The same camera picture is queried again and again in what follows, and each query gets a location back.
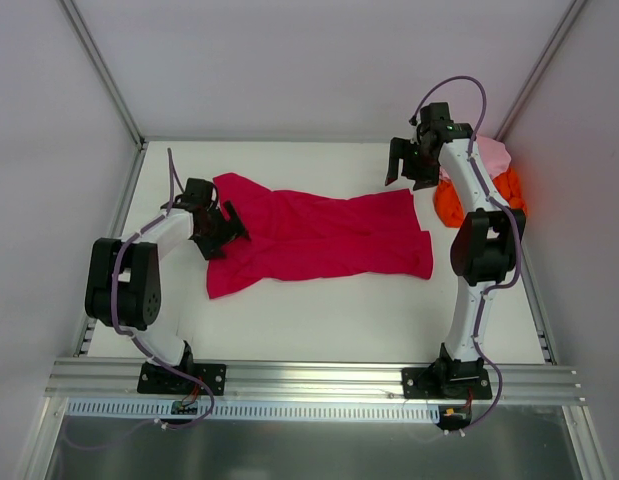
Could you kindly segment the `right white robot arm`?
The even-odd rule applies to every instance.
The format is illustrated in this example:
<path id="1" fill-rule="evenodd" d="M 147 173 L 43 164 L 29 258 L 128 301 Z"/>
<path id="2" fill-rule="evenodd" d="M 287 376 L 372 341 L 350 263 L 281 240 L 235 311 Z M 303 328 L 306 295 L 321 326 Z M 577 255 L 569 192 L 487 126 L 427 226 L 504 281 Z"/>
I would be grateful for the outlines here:
<path id="1" fill-rule="evenodd" d="M 510 207 L 497 191 L 481 161 L 473 128 L 454 122 L 447 103 L 421 107 L 410 122 L 413 139 L 390 141 L 386 184 L 405 177 L 417 190 L 434 187 L 445 171 L 464 219 L 450 248 L 451 267 L 458 278 L 450 331 L 429 366 L 402 370 L 403 394 L 407 399 L 469 394 L 488 399 L 484 331 L 496 291 L 513 286 L 520 276 L 526 215 Z"/>

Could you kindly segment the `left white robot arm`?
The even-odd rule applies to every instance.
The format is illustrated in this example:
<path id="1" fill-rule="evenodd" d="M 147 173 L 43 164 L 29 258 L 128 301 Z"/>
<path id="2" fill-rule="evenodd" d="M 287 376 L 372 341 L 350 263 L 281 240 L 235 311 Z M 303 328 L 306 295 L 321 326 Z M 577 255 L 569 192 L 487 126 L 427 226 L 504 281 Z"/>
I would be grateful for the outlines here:
<path id="1" fill-rule="evenodd" d="M 185 394 L 211 389 L 221 394 L 220 367 L 195 362 L 189 343 L 159 327 L 160 263 L 175 248 L 193 243 L 210 262 L 248 230 L 211 181 L 190 178 L 157 216 L 122 238 L 100 238 L 92 246 L 85 292 L 88 317 L 131 340 L 146 360 L 137 390 L 142 394 Z"/>

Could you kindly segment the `magenta t shirt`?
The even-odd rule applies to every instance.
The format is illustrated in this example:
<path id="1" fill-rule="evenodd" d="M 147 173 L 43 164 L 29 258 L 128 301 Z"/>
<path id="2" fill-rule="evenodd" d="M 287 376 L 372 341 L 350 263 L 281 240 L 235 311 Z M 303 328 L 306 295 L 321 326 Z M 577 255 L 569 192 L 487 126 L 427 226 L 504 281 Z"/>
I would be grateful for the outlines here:
<path id="1" fill-rule="evenodd" d="M 236 173 L 215 177 L 248 235 L 208 264 L 206 289 L 218 299 L 262 279 L 306 281 L 363 273 L 428 280 L 432 240 L 407 189 L 350 199 L 270 190 Z"/>

